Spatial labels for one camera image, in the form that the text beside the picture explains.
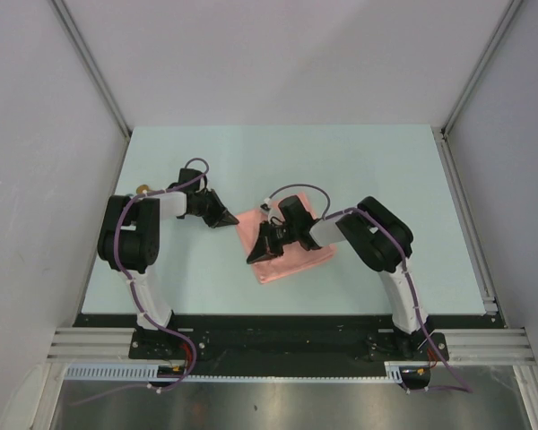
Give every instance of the white wall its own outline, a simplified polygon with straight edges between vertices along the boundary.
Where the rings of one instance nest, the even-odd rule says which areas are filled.
[[[0,2],[0,415],[74,308],[124,149],[48,2]]]
[[[508,0],[66,0],[135,125],[441,126]]]
[[[525,3],[451,144],[500,305],[538,360],[538,0]]]

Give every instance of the pink towel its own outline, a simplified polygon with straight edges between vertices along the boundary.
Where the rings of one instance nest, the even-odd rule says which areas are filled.
[[[311,209],[307,196],[304,193],[299,193],[297,196],[305,206],[305,209],[310,211],[313,218],[315,218],[315,212]],[[243,248],[245,249],[245,255],[249,255],[259,234],[259,224],[261,221],[267,221],[267,215],[259,209],[253,209],[252,211],[241,213],[237,216],[237,219],[239,220],[239,224],[235,228],[237,229],[241,244],[243,244]],[[298,271],[305,271],[311,267],[328,262],[333,258],[336,248],[334,245],[329,245],[316,251],[305,251],[299,243],[294,243],[285,245],[283,250],[284,254],[282,257],[251,264],[251,268],[260,283],[265,284],[272,280],[278,280]]]

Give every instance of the purple cable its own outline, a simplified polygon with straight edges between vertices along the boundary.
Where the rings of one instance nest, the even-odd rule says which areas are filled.
[[[191,363],[189,364],[189,368],[186,370],[186,372],[184,374],[179,376],[179,378],[175,382],[171,383],[170,385],[167,385],[166,387],[161,387],[160,392],[166,392],[166,391],[173,390],[179,383],[181,383],[184,379],[186,379],[186,377],[189,374],[191,374],[191,372],[194,370],[195,362],[197,361],[197,349],[195,348],[194,342],[191,339],[189,339],[188,336],[185,336],[185,335],[183,335],[183,334],[181,334],[181,333],[179,333],[177,331],[173,331],[171,329],[168,329],[167,327],[164,327],[162,325],[157,324],[145,312],[145,309],[143,309],[143,306],[142,306],[142,304],[140,302],[139,296],[137,296],[137,292],[135,291],[134,277],[123,266],[122,262],[119,260],[119,251],[118,251],[118,249],[119,249],[119,234],[120,234],[122,226],[124,225],[124,220],[126,219],[127,213],[129,212],[131,207],[134,205],[134,203],[137,202],[138,200],[140,200],[140,199],[142,199],[144,197],[153,197],[154,195],[160,195],[160,194],[165,194],[165,193],[173,193],[174,191],[179,191],[179,190],[185,188],[186,186],[194,184],[195,182],[200,181],[202,178],[204,178],[205,175],[207,175],[207,173],[209,172],[209,164],[207,164],[207,161],[205,161],[204,159],[194,158],[194,159],[189,160],[186,163],[186,167],[189,166],[189,164],[194,162],[194,161],[201,161],[201,162],[203,162],[205,164],[205,171],[201,175],[199,175],[197,177],[194,177],[192,180],[187,181],[184,184],[172,186],[171,188],[168,188],[166,190],[151,191],[149,193],[141,193],[141,194],[137,194],[134,197],[132,197],[132,199],[126,204],[126,206],[122,210],[122,213],[119,216],[119,219],[117,220],[116,234],[114,235],[114,260],[116,260],[116,266],[120,269],[120,271],[122,273],[124,273],[124,275],[126,275],[126,278],[130,281],[129,282],[129,287],[130,287],[130,291],[132,292],[132,297],[134,298],[135,307],[137,307],[139,312],[141,314],[143,314],[143,317],[153,327],[155,327],[158,330],[165,331],[166,333],[168,333],[168,334],[170,334],[172,336],[176,336],[177,338],[182,339],[184,342],[189,344],[189,347],[191,348],[192,360],[191,360]],[[112,390],[101,392],[100,394],[90,396],[90,397],[88,397],[86,399],[78,400],[76,402],[71,403],[71,406],[79,406],[79,405],[82,405],[84,403],[88,403],[89,401],[92,401],[92,400],[101,399],[102,397],[108,396],[109,394],[113,394],[114,392],[119,392],[119,391],[123,391],[123,390],[129,390],[130,388],[142,388],[142,387],[147,387],[147,384],[130,383],[128,385],[123,385],[121,387],[117,387],[117,388],[114,388]]]
[[[388,240],[391,241],[391,243],[395,246],[398,253],[401,255],[401,259],[403,261],[402,265],[403,265],[404,277],[406,278],[406,282],[409,284],[409,288],[411,289],[412,302],[414,303],[414,312],[416,314],[416,319],[419,322],[419,325],[421,326],[422,333],[424,334],[424,337],[427,339],[427,342],[429,343],[434,353],[437,355],[438,359],[442,362],[442,364],[445,366],[448,372],[450,372],[454,376],[456,381],[462,385],[461,387],[455,387],[454,385],[437,385],[435,387],[430,387],[429,390],[432,390],[432,391],[455,390],[455,391],[473,392],[473,389],[470,387],[470,385],[462,378],[462,376],[460,376],[460,374],[456,372],[456,370],[442,356],[442,354],[440,353],[440,350],[438,349],[437,345],[434,343],[434,340],[432,340],[429,332],[427,331],[427,328],[425,327],[424,322],[422,321],[419,298],[416,294],[416,289],[414,287],[414,283],[412,282],[411,274],[408,272],[406,268],[406,255],[404,253],[403,248],[396,241],[396,239],[383,226],[381,226],[373,217],[371,217],[367,212],[359,208],[347,208],[344,211],[338,211],[338,212],[333,213],[332,215],[329,215],[328,217],[326,217],[326,219],[331,219],[339,215],[343,215],[344,213],[351,213],[351,212],[359,213],[364,219],[366,219],[373,226],[378,228],[378,231],[380,231],[383,235],[385,235],[385,237]],[[425,389],[409,390],[404,384],[402,386],[406,388],[407,391],[426,391]]]
[[[329,194],[327,194],[326,191],[323,188],[320,188],[320,187],[318,187],[316,185],[311,185],[311,184],[290,184],[290,185],[282,186],[281,188],[273,191],[273,193],[269,196],[269,198],[273,199],[274,196],[277,195],[278,193],[280,193],[281,191],[286,190],[288,188],[293,188],[295,186],[313,188],[314,190],[319,191],[322,195],[325,196],[325,198],[326,198],[326,206],[325,206],[325,210],[321,214],[321,219],[325,219],[325,215],[326,215],[327,212],[329,212],[329,208],[331,207],[331,197],[329,197]]]

